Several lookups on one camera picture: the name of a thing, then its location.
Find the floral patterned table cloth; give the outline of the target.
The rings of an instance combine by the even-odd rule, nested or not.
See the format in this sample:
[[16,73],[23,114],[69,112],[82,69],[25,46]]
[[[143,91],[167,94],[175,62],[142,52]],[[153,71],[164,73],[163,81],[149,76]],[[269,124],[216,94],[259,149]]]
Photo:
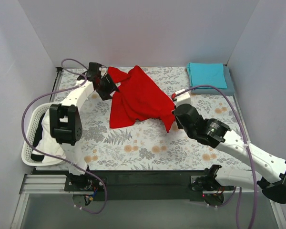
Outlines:
[[[142,67],[143,71],[171,95],[189,87],[185,67]],[[191,95],[191,103],[203,118],[216,118],[239,135],[239,125],[228,102],[220,95]],[[249,169],[229,154],[190,139],[173,123],[169,133],[161,120],[148,119],[111,129],[111,100],[90,95],[80,110],[83,126],[82,152],[90,169],[101,170],[192,170],[213,164],[228,169]]]

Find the red t shirt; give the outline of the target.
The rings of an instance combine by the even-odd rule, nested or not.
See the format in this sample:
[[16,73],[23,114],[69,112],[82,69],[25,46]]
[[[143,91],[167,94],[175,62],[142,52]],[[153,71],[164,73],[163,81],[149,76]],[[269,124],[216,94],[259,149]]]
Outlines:
[[112,96],[110,128],[128,127],[152,118],[160,119],[169,132],[175,121],[174,103],[141,67],[136,65],[125,73],[110,66],[108,73],[120,84]]

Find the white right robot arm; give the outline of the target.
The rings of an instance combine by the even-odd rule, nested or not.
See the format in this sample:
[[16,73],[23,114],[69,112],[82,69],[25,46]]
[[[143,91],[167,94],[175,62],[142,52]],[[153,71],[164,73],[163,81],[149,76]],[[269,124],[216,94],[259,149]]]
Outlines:
[[268,199],[286,203],[286,160],[276,157],[250,143],[228,125],[217,119],[204,119],[190,104],[182,104],[173,110],[178,128],[190,139],[227,153],[251,170],[223,169],[212,165],[204,175],[192,182],[194,190],[215,191],[222,187],[235,186],[262,191]]

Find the white t shirt in basket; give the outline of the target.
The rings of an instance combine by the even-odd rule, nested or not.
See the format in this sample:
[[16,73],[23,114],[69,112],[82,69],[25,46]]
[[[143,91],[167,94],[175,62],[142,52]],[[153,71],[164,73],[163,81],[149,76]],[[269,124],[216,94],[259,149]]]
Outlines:
[[[39,142],[38,146],[36,147],[37,150],[40,150],[46,154],[65,158],[65,154],[61,146],[56,142],[56,139],[52,138],[50,135],[50,115],[49,110],[46,111],[45,116],[42,120],[42,139]],[[44,155],[44,159],[42,162],[49,161],[49,156]]]

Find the folded turquoise t shirt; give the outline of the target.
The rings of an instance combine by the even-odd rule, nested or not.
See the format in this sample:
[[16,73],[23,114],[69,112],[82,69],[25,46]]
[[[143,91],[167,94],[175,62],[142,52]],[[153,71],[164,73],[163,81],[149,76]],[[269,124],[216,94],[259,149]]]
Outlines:
[[226,89],[226,81],[222,63],[188,63],[186,66],[190,85],[211,85]]

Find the white plastic laundry basket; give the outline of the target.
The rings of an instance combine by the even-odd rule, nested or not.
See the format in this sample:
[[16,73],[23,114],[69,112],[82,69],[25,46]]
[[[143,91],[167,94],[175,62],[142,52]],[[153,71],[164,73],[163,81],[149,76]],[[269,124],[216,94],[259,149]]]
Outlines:
[[[38,122],[43,113],[46,113],[46,111],[49,109],[49,107],[53,103],[45,103],[42,105],[39,105],[32,113],[30,122],[29,122],[29,127],[26,132],[26,137],[28,142],[32,145],[34,141],[34,136],[36,129],[38,127]],[[49,157],[49,161],[46,162],[37,162],[31,159],[31,154],[32,154],[33,149],[26,143],[24,142],[23,148],[22,148],[22,153],[21,153],[21,158],[22,161],[32,167],[46,167],[46,166],[53,166],[57,165],[62,162],[60,159],[52,158]]]

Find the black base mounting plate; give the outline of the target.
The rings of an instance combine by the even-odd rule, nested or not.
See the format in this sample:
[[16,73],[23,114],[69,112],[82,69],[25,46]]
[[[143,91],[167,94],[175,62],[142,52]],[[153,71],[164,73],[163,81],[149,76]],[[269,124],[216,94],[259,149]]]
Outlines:
[[166,200],[202,201],[203,191],[221,190],[215,180],[217,169],[205,170],[96,170],[95,177],[67,176],[65,191],[89,194],[95,201]]

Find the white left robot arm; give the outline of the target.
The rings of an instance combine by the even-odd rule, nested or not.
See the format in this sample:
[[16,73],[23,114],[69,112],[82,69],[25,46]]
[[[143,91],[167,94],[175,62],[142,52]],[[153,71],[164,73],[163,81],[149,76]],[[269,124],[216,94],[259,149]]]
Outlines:
[[78,76],[76,88],[59,104],[52,104],[49,108],[50,135],[60,145],[66,162],[70,164],[68,178],[71,184],[82,191],[92,186],[92,178],[88,175],[89,166],[80,146],[83,133],[80,109],[94,92],[105,101],[112,99],[111,94],[119,90],[108,73],[102,74],[103,67],[100,63],[90,62],[88,69]]

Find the folded grey-blue t shirt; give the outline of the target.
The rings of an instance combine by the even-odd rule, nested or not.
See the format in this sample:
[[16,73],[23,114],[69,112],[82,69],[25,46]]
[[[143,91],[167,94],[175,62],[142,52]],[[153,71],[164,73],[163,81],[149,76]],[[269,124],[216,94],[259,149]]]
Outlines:
[[[223,66],[224,77],[226,81],[227,88],[220,89],[225,96],[233,96],[235,94],[234,83],[232,81],[229,68]],[[213,88],[197,88],[192,90],[193,94],[212,94],[212,95],[221,95],[217,90]]]

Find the aluminium frame rail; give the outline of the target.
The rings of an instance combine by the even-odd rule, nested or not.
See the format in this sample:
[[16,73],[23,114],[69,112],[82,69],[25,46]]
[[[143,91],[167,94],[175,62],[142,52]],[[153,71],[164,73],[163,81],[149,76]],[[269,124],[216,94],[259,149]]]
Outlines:
[[59,194],[64,193],[65,175],[25,175],[21,194]]

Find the black garment in basket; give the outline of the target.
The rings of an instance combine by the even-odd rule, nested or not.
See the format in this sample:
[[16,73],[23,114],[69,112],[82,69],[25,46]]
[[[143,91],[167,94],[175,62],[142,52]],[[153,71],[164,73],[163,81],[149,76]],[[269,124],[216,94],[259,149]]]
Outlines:
[[[42,120],[43,120],[44,116],[45,116],[45,113],[43,113],[41,115],[39,122],[38,122],[38,127],[37,127],[36,132],[35,132],[34,141],[32,143],[34,148],[36,148],[38,146],[39,142],[42,139],[43,128],[42,128],[41,124],[42,124]],[[44,155],[43,154],[38,155],[37,152],[32,151],[31,159],[34,161],[37,161],[37,162],[41,162],[44,159]]]

